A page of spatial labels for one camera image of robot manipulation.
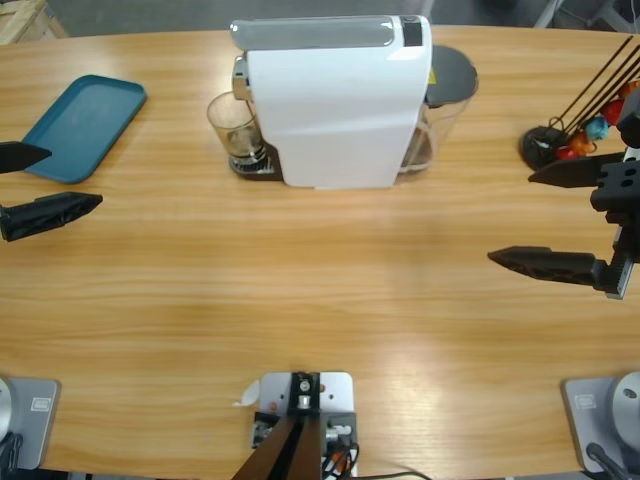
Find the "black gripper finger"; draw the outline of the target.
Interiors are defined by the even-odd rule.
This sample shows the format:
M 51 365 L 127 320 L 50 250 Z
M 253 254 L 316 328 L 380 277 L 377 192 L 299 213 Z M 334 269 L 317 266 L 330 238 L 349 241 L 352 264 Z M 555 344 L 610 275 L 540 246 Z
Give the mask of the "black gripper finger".
M 2 142 L 0 144 L 0 173 L 23 171 L 51 155 L 50 150 L 28 143 Z
M 2 206 L 2 239 L 12 242 L 63 227 L 91 213 L 102 201 L 99 194 L 62 192 L 12 207 Z

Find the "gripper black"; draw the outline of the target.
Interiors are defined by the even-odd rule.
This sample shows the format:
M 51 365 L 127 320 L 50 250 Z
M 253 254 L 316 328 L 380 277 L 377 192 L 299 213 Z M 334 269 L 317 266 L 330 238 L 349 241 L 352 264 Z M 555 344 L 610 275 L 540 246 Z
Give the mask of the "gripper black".
M 592 207 L 618 230 L 607 265 L 591 253 L 560 252 L 548 247 L 510 246 L 489 252 L 498 265 L 527 277 L 590 286 L 622 300 L 633 267 L 639 263 L 639 150 L 557 160 L 531 174 L 530 183 L 562 188 L 597 187 Z

